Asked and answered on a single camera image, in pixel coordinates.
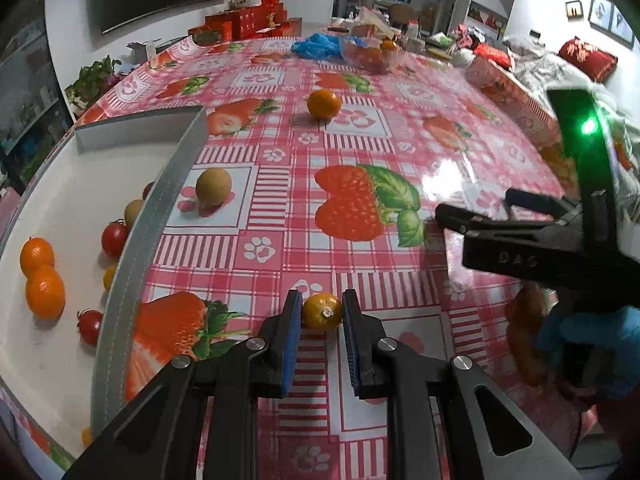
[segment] black clamp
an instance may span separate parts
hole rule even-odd
[[[456,480],[578,480],[580,474],[517,405],[467,356],[442,361],[386,336],[363,316],[354,290],[342,295],[355,395],[387,400],[387,478],[442,478],[430,397],[435,397]]]
[[[302,296],[219,358],[174,357],[76,460],[64,480],[193,480],[209,397],[214,397],[204,480],[257,478],[257,399],[293,382]]]

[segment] blue glove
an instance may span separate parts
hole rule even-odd
[[[567,341],[614,351],[610,380],[597,385],[607,397],[623,399],[640,383],[640,310],[626,306],[610,314],[564,317],[554,308],[538,333],[536,348],[548,354],[551,368],[557,368]]]

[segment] picture frame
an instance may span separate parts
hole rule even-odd
[[[589,24],[626,47],[633,48],[636,40],[634,32],[611,0],[591,0]]]
[[[611,28],[613,17],[613,2],[611,0],[591,0],[589,23],[597,28],[606,30]]]
[[[582,2],[580,0],[574,0],[564,4],[566,9],[566,16],[569,21],[577,21],[584,19],[584,9],[582,8]]]

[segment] metal screw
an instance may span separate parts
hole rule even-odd
[[[453,358],[453,365],[458,370],[469,370],[474,365],[474,362],[466,355],[459,355]]]
[[[182,354],[177,355],[173,359],[171,359],[171,366],[174,368],[186,368],[191,363],[191,359],[188,355]]]
[[[398,342],[390,337],[383,337],[378,341],[378,348],[383,352],[391,352],[398,348]]]
[[[264,339],[262,339],[261,337],[252,337],[251,339],[247,339],[246,340],[246,347],[249,350],[253,350],[258,351],[258,350],[262,350],[265,347],[266,343],[264,342]]]

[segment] green led light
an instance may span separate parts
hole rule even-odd
[[[595,117],[589,117],[580,128],[583,135],[591,135],[598,131],[598,120]]]

